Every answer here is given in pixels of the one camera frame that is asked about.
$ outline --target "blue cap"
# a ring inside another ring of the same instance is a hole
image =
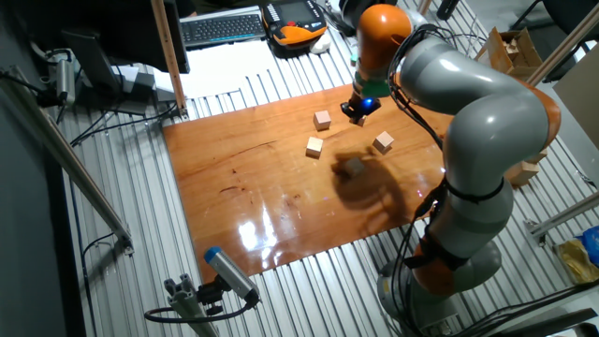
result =
[[[212,259],[222,251],[223,250],[221,247],[214,246],[206,251],[206,254],[204,254],[204,260],[206,260],[206,263],[210,264],[210,261],[212,261]]]

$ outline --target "orange device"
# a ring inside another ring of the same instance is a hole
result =
[[[308,47],[327,31],[324,14],[310,0],[271,3],[261,9],[270,40],[285,48]]]

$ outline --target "metal pole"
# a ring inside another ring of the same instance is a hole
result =
[[[573,217],[583,212],[590,210],[591,208],[597,205],[599,205],[599,192],[591,194],[590,196],[582,199],[581,201],[567,208],[565,211],[562,211],[559,214],[552,216],[550,219],[543,222],[542,224],[535,226],[531,230],[531,234],[533,235],[533,238],[538,238],[541,235],[547,233],[550,229],[555,228],[560,224],[563,224],[564,222],[572,219]]]
[[[25,81],[21,71],[16,67],[10,69],[10,75]],[[29,125],[34,128],[44,145],[122,242],[125,252],[133,253],[129,230],[123,225],[102,191],[94,183],[87,169],[58,130],[54,120],[37,105],[29,89],[9,80],[1,80],[0,89],[13,98],[15,106],[29,122]]]
[[[570,33],[570,35],[553,51],[545,62],[527,80],[531,86],[536,86],[553,68],[585,37],[599,21],[599,4],[597,4]]]
[[[429,6],[431,5],[432,0],[421,0],[418,5],[418,13],[424,15],[429,11]]]
[[[175,55],[175,47],[172,45],[172,39],[170,38],[170,29],[168,29],[168,18],[165,11],[164,0],[151,0],[153,16],[156,20],[156,27],[158,28],[158,34],[160,35],[160,41],[162,42],[162,52],[165,54],[167,60],[168,73],[170,74],[170,81],[175,92],[175,99],[177,100],[177,107],[182,117],[187,117],[187,103],[185,101],[185,95],[183,94],[183,85],[181,84],[181,74],[179,73],[179,66],[177,65],[177,56]]]

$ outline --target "yellow object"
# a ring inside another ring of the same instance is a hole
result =
[[[558,255],[579,284],[599,279],[599,268],[589,260],[589,254],[579,240],[570,240],[558,246]]]

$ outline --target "cardboard box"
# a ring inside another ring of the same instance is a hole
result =
[[[510,52],[508,55],[505,44],[514,46],[514,40],[518,53]],[[526,81],[543,64],[526,28],[519,32],[505,33],[499,33],[497,28],[493,28],[475,59],[522,81]]]

